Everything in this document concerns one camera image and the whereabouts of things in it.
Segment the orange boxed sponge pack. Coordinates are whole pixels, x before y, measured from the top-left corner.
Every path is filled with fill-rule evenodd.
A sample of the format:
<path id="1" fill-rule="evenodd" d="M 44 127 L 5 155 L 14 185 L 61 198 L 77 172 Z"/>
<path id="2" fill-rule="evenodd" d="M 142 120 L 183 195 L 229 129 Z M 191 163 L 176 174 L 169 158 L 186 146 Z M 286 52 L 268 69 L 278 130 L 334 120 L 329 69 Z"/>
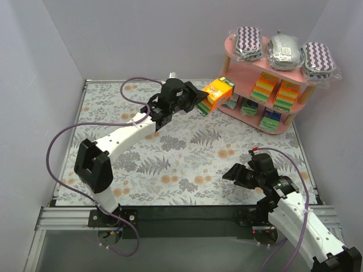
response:
<path id="1" fill-rule="evenodd" d="M 283 79 L 273 100 L 273 108 L 283 112 L 290 112 L 296 102 L 300 85 Z"/>
<path id="2" fill-rule="evenodd" d="M 209 110 L 203 111 L 202 109 L 196 108 L 197 111 L 202 116 L 207 116 L 209 113 L 218 108 L 223 102 L 231 98 L 231 96 L 234 94 L 234 89 L 235 84 L 231 80 L 225 76 L 220 76 L 202 89 L 209 94 L 207 97 L 209 102 Z"/>
<path id="3" fill-rule="evenodd" d="M 277 76 L 262 72 L 252 89 L 250 98 L 258 101 L 259 103 L 265 104 L 275 89 L 278 81 L 279 78 Z"/>

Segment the purple wavy sponge pack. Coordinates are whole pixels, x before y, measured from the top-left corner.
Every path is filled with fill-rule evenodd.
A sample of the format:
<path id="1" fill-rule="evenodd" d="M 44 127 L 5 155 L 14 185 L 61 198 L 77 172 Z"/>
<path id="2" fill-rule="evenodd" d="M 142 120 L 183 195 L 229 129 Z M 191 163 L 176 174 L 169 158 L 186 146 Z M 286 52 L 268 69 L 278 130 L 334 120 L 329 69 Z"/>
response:
<path id="1" fill-rule="evenodd" d="M 302 45 L 301 52 L 304 57 L 302 69 L 309 84 L 324 85 L 341 79 L 340 69 L 325 44 L 307 42 Z"/>
<path id="2" fill-rule="evenodd" d="M 262 59 L 261 30 L 258 27 L 239 27 L 229 32 L 238 61 L 254 62 Z"/>

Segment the green blue sponge pack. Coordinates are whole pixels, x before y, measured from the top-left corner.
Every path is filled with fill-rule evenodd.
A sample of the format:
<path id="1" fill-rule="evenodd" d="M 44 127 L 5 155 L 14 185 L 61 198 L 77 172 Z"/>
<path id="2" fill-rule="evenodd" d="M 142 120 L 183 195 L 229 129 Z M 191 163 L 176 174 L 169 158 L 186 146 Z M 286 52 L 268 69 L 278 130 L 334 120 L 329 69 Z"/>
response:
<path id="1" fill-rule="evenodd" d="M 258 103 L 244 97 L 242 100 L 240 113 L 242 115 L 253 117 L 257 113 L 257 111 L 258 111 Z"/>
<path id="2" fill-rule="evenodd" d="M 278 128 L 280 120 L 281 113 L 265 108 L 260 120 L 259 128 L 273 132 Z"/>
<path id="3" fill-rule="evenodd" d="M 238 99 L 239 99 L 239 95 L 233 94 L 231 96 L 231 98 L 229 98 L 228 100 L 223 102 L 221 104 L 221 106 L 224 107 L 224 108 L 234 109 L 236 107 L 236 105 L 237 105 Z"/>

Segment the silver scrubber sponge pack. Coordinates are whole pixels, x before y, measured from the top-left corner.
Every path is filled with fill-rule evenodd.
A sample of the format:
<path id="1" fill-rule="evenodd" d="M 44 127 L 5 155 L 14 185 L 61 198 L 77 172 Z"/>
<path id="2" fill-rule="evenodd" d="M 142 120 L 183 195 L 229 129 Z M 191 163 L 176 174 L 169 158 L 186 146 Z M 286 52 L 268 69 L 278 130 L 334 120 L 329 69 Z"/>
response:
<path id="1" fill-rule="evenodd" d="M 267 58 L 273 69 L 291 71 L 302 66 L 303 56 L 298 39 L 278 31 L 266 46 Z"/>

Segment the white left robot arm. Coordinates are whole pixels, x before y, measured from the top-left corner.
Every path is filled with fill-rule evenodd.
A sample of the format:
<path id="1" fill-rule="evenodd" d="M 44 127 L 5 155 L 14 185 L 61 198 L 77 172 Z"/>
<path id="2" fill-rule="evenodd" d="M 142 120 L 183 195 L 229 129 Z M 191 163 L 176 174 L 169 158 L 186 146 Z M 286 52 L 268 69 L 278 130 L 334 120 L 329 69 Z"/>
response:
<path id="1" fill-rule="evenodd" d="M 89 139 L 81 142 L 74 172 L 91 190 L 106 225 L 116 226 L 121 214 L 121 206 L 111 189 L 113 162 L 135 143 L 171 122 L 175 113 L 188 113 L 207 97 L 207 92 L 191 82 L 169 78 L 126 125 L 93 142 Z"/>

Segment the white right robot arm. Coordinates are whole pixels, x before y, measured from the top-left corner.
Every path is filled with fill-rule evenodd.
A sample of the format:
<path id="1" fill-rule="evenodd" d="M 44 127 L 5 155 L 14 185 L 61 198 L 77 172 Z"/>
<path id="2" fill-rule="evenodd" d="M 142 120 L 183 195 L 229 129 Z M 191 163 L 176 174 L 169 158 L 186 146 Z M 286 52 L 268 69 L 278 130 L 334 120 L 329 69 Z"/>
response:
<path id="1" fill-rule="evenodd" d="M 272 158 L 250 150 L 248 166 L 234 164 L 222 177 L 246 189 L 262 189 L 257 202 L 258 219 L 280 230 L 295 251 L 284 270 L 300 254 L 311 271 L 360 271 L 362 255 L 348 248 L 309 208 L 309 196 L 287 176 L 279 175 Z"/>

